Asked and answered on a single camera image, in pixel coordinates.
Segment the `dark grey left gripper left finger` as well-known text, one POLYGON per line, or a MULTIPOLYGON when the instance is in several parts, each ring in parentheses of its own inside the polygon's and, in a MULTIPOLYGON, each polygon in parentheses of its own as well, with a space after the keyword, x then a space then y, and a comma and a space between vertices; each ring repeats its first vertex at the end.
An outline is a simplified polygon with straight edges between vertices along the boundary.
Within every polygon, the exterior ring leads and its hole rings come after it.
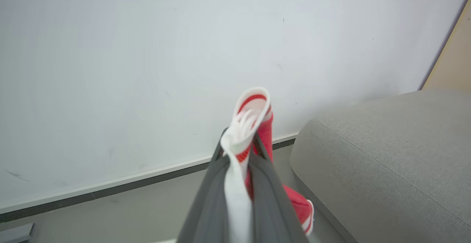
POLYGON ((225 175, 230 160, 217 143, 205 177, 177 238, 178 243, 228 243, 225 175))

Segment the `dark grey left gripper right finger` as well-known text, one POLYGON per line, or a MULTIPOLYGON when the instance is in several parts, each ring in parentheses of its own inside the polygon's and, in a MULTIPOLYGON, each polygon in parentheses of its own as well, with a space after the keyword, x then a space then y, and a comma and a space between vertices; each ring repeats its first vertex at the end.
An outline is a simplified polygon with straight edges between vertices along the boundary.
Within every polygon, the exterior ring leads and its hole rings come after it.
POLYGON ((308 243, 301 223, 259 134, 253 139, 249 172, 254 192, 256 243, 308 243))

